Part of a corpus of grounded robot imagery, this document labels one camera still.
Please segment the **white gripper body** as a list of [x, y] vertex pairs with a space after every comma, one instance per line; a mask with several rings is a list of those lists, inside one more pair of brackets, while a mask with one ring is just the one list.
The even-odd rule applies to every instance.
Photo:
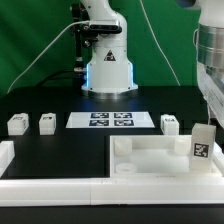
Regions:
[[197, 82], [210, 110], [209, 116], [224, 127], [224, 69], [198, 63]]

